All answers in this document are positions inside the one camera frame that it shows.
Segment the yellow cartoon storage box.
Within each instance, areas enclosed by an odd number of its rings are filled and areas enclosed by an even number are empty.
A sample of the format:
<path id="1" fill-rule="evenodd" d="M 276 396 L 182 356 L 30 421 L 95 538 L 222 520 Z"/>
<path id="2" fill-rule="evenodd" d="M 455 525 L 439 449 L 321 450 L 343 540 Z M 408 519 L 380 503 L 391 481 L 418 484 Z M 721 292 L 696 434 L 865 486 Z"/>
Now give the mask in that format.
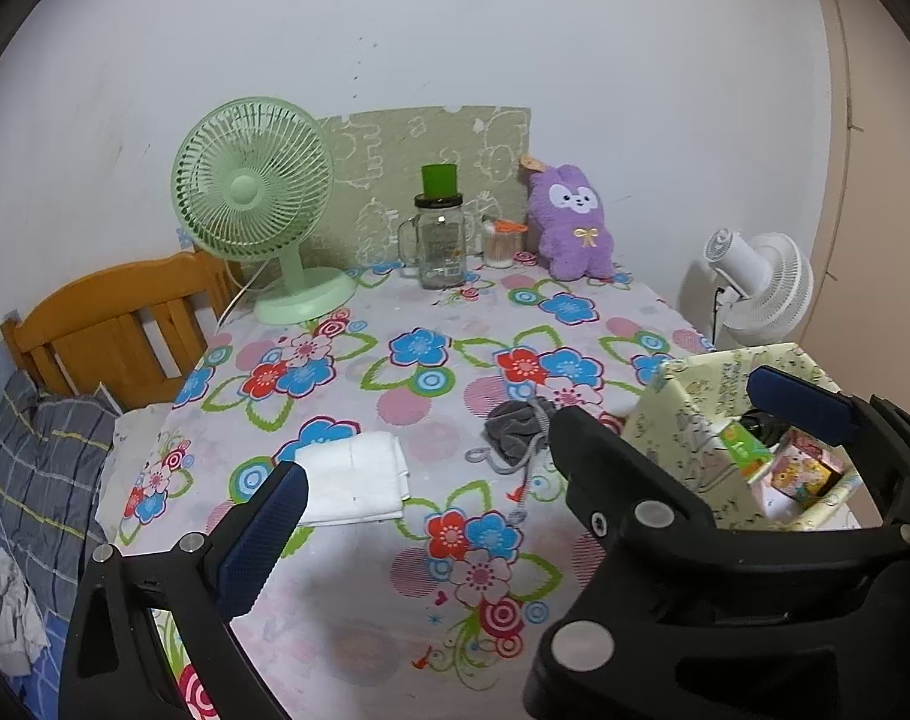
<path id="1" fill-rule="evenodd" d="M 718 527 L 827 532 L 860 526 L 850 499 L 861 478 L 843 450 L 824 450 L 840 478 L 811 504 L 772 486 L 775 460 L 738 454 L 723 431 L 751 410 L 747 379 L 772 366 L 836 394 L 840 387 L 795 343 L 717 351 L 663 364 L 645 388 L 622 437 L 703 500 Z"/>

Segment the grey drawstring pouch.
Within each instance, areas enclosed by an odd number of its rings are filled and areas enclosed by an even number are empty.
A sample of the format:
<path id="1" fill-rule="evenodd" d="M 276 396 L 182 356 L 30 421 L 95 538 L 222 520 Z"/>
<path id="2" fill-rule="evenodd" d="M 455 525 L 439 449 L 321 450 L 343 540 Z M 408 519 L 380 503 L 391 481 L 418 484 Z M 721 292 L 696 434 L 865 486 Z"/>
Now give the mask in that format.
<path id="1" fill-rule="evenodd" d="M 486 463 L 498 475 L 521 472 L 548 447 L 555 413 L 557 408 L 542 397 L 500 403 L 484 421 L 482 444 L 469 449 L 464 460 L 473 465 Z"/>

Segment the green orange tissue pack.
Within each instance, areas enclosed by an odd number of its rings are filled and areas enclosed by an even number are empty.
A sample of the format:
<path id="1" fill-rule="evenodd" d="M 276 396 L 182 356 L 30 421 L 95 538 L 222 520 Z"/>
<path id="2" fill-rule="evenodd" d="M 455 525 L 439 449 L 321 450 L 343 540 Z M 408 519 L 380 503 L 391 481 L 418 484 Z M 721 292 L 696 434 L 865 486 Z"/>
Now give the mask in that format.
<path id="1" fill-rule="evenodd" d="M 730 421 L 718 433 L 718 440 L 744 479 L 757 476 L 772 460 L 772 452 L 741 421 Z"/>

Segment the white pad pack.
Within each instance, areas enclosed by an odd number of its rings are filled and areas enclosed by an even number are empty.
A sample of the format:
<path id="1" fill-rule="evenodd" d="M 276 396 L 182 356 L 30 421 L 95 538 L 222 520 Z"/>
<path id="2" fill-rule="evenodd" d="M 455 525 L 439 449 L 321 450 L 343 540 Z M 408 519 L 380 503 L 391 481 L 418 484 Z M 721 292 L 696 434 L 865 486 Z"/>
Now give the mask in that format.
<path id="1" fill-rule="evenodd" d="M 391 433 L 362 433 L 295 452 L 308 479 L 300 523 L 334 527 L 396 520 L 411 497 L 401 442 Z"/>

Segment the black plastic bag bundle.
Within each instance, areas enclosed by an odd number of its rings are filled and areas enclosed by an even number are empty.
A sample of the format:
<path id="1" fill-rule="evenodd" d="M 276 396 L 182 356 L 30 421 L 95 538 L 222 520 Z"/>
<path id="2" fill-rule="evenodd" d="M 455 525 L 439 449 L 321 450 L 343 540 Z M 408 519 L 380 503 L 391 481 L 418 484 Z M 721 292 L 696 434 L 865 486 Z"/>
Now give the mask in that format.
<path id="1" fill-rule="evenodd" d="M 765 447 L 779 445 L 780 440 L 790 431 L 791 427 L 790 422 L 783 421 L 765 411 L 756 410 L 756 408 L 746 411 L 740 418 L 740 424 Z"/>

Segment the beige door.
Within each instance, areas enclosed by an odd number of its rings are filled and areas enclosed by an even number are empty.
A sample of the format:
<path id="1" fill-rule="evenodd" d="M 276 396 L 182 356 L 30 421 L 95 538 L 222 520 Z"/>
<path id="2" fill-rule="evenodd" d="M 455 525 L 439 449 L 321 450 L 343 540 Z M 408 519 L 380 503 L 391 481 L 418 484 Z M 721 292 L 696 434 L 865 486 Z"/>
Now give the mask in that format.
<path id="1" fill-rule="evenodd" d="M 819 0 L 830 146 L 798 341 L 843 390 L 910 411 L 910 43 L 879 0 Z"/>

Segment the grey plaid blanket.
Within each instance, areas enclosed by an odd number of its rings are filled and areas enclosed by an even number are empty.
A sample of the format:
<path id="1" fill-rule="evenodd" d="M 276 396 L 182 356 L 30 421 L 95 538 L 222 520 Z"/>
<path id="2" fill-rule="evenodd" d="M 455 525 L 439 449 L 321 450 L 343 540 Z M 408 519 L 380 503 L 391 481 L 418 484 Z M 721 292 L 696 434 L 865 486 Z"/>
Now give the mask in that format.
<path id="1" fill-rule="evenodd" d="M 68 621 L 95 546 L 116 413 L 98 397 L 58 397 L 16 371 L 0 401 L 0 539 L 40 611 Z"/>

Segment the white standing fan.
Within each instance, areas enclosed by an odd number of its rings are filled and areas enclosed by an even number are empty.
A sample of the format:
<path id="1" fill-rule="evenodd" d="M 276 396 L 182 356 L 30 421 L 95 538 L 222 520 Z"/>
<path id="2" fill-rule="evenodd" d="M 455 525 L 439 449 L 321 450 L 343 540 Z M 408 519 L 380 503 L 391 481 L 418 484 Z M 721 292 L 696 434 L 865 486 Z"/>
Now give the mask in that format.
<path id="1" fill-rule="evenodd" d="M 722 327 L 741 346 L 780 343 L 800 327 L 814 296 L 811 263 L 783 232 L 746 239 L 720 227 L 704 247 L 704 259 L 734 298 Z"/>

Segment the floral tablecloth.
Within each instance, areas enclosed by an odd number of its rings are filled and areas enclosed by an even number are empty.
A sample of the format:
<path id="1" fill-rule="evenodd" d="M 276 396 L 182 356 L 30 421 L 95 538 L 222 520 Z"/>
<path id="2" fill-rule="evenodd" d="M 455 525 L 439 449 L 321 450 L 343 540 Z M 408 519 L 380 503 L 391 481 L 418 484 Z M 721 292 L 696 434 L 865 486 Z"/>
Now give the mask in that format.
<path id="1" fill-rule="evenodd" d="M 627 271 L 478 266 L 427 291 L 384 263 L 356 284 L 318 320 L 227 323 L 151 448 L 119 463 L 103 528 L 125 553 L 168 550 L 310 447 L 393 434 L 401 515 L 297 528 L 235 635 L 295 718 L 519 717 L 537 641 L 601 553 L 548 457 L 502 475 L 482 456 L 484 419 L 537 395 L 614 429 L 663 362 L 707 343 Z"/>

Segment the cotton swab jar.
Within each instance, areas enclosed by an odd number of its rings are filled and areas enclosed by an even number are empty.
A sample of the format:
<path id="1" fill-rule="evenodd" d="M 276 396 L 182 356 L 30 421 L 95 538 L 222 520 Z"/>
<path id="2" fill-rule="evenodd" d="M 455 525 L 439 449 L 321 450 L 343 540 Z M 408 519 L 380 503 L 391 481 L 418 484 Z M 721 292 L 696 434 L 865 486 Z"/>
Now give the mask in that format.
<path id="1" fill-rule="evenodd" d="M 482 260 L 492 268 L 509 268 L 523 250 L 528 226 L 523 223 L 484 216 L 480 225 Z"/>

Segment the purple bunny plush toy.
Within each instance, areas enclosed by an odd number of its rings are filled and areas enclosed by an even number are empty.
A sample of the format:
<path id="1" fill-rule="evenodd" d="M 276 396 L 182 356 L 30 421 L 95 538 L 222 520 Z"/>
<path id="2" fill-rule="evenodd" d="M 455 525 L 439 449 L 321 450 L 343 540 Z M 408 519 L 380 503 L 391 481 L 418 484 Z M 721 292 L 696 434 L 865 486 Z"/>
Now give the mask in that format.
<path id="1" fill-rule="evenodd" d="M 555 281 L 614 277 L 614 239 L 605 208 L 580 167 L 539 161 L 528 167 L 528 223 Z"/>

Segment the glass mason jar mug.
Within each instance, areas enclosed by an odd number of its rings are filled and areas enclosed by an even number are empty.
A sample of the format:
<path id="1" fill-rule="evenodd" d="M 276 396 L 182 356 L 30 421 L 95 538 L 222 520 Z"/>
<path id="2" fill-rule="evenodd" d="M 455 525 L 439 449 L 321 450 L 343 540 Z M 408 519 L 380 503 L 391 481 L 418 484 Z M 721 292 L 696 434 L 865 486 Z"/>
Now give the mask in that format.
<path id="1" fill-rule="evenodd" d="M 459 288 L 468 271 L 463 193 L 454 164 L 421 167 L 414 213 L 398 226 L 398 259 L 424 289 Z"/>

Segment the green desk fan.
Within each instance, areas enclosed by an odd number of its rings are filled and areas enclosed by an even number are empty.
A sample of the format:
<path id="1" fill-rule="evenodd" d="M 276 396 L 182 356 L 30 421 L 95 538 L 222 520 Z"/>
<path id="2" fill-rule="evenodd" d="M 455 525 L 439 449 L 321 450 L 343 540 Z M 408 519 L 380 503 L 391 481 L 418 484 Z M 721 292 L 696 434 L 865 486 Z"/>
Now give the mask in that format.
<path id="1" fill-rule="evenodd" d="M 281 279 L 254 300 L 256 319 L 279 327 L 326 316 L 356 293 L 343 270 L 300 259 L 333 184 L 322 127 L 301 107 L 266 96 L 204 115 L 176 151 L 170 177 L 173 210 L 198 247 L 222 260 L 279 265 Z"/>

